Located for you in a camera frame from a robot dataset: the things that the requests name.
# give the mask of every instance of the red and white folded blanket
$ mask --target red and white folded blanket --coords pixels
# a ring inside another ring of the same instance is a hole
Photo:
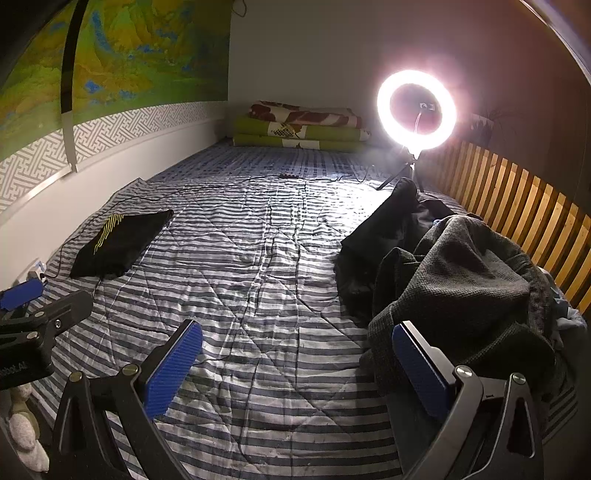
[[[286,103],[257,102],[248,116],[267,122],[295,125],[326,125],[329,127],[362,128],[360,116],[349,108],[306,108]]]

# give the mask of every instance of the geometric patterned wallpaper border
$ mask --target geometric patterned wallpaper border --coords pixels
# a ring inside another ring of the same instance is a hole
[[[74,126],[76,160],[144,135],[192,122],[219,119],[226,102],[158,105],[97,118]],[[44,180],[67,166],[62,130],[46,135],[0,162],[0,214]]]

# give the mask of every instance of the folded black shirt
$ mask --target folded black shirt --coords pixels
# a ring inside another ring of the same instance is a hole
[[[111,215],[102,230],[78,252],[71,278],[123,275],[173,215],[172,210]]]

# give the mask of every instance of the ring light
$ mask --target ring light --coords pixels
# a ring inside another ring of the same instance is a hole
[[[390,110],[392,95],[402,85],[414,84],[429,90],[441,108],[441,124],[438,129],[428,135],[410,132],[400,125]],[[456,125],[457,112],[452,96],[443,84],[431,75],[416,70],[404,70],[390,76],[382,84],[378,92],[378,115],[384,130],[396,142],[408,148],[409,153],[417,159],[422,150],[429,150],[441,145],[452,134]]]

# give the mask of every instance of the wall mural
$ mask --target wall mural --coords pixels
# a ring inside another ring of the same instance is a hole
[[[0,212],[65,166],[61,63],[76,1],[0,88]],[[223,116],[232,0],[90,0],[73,79],[76,157]]]

